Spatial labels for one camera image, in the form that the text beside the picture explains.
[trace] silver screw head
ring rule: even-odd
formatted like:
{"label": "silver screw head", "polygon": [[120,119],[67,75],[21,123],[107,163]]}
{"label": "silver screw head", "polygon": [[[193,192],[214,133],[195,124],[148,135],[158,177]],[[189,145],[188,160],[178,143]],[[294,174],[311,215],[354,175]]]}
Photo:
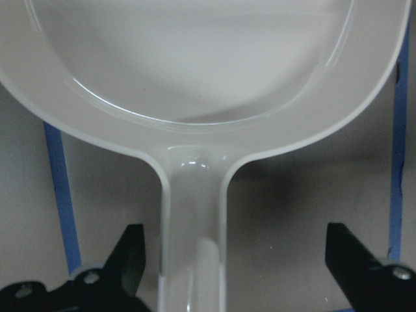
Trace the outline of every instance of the silver screw head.
{"label": "silver screw head", "polygon": [[16,299],[22,299],[22,298],[25,298],[25,297],[29,296],[32,293],[33,293],[33,289],[32,289],[32,286],[30,284],[29,285],[22,285],[20,287],[20,289],[18,291],[16,291],[16,293],[14,294],[14,297]]}
{"label": "silver screw head", "polygon": [[99,280],[99,275],[96,272],[89,272],[85,277],[84,277],[84,283],[86,283],[87,285],[92,285],[97,283]]}
{"label": "silver screw head", "polygon": [[393,275],[403,281],[408,281],[411,279],[411,272],[405,268],[402,268],[400,266],[396,266],[393,269]]}

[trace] blue tape strip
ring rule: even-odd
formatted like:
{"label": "blue tape strip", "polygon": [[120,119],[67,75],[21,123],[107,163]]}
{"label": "blue tape strip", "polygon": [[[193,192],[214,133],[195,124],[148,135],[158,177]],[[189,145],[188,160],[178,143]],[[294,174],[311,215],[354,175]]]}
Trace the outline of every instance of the blue tape strip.
{"label": "blue tape strip", "polygon": [[66,173],[64,147],[61,133],[58,129],[44,123],[46,144],[51,165],[53,185],[55,186],[55,198],[57,201],[60,230],[64,243],[68,272],[81,265],[77,230],[73,216],[70,184]]}
{"label": "blue tape strip", "polygon": [[408,102],[409,26],[398,57],[398,79],[393,117],[393,150],[391,159],[391,201],[388,258],[399,260],[402,241],[402,175],[406,150],[406,109]]}

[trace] white plastic utensil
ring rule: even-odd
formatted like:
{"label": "white plastic utensil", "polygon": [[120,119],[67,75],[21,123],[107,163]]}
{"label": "white plastic utensil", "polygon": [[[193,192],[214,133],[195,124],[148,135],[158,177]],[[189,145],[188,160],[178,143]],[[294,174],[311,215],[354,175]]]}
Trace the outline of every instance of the white plastic utensil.
{"label": "white plastic utensil", "polygon": [[244,163],[356,117],[410,0],[0,0],[0,81],[163,187],[159,311],[226,310],[226,193]]}

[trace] metal bolt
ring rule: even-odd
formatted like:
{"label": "metal bolt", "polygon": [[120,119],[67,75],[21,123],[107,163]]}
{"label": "metal bolt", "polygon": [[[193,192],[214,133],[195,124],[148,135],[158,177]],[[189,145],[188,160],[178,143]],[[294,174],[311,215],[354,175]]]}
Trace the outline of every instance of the metal bolt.
{"label": "metal bolt", "polygon": [[393,269],[393,275],[403,281],[407,281],[411,279],[411,272],[399,266],[398,267],[396,266]]}
{"label": "metal bolt", "polygon": [[14,297],[16,299],[22,299],[22,298],[29,296],[32,293],[33,293],[32,286],[30,284],[25,284],[25,285],[22,285],[18,291],[16,291],[16,293],[14,294]]}
{"label": "metal bolt", "polygon": [[84,283],[86,283],[87,285],[95,284],[97,283],[98,280],[99,280],[99,275],[96,272],[89,272],[84,277]]}

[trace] blue line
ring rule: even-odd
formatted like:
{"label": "blue line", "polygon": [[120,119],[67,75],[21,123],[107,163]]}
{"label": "blue line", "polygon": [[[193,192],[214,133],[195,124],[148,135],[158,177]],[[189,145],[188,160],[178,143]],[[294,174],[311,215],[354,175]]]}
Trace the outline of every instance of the blue line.
{"label": "blue line", "polygon": [[58,129],[48,123],[44,123],[44,128],[66,263],[68,272],[71,274],[75,268],[81,265],[81,256],[79,253],[75,218],[73,216],[70,184],[66,172],[64,147],[62,145],[61,133]]}
{"label": "blue line", "polygon": [[399,260],[402,241],[402,175],[406,149],[406,109],[408,102],[409,26],[398,57],[398,79],[393,117],[393,150],[391,159],[391,201],[388,258]]}

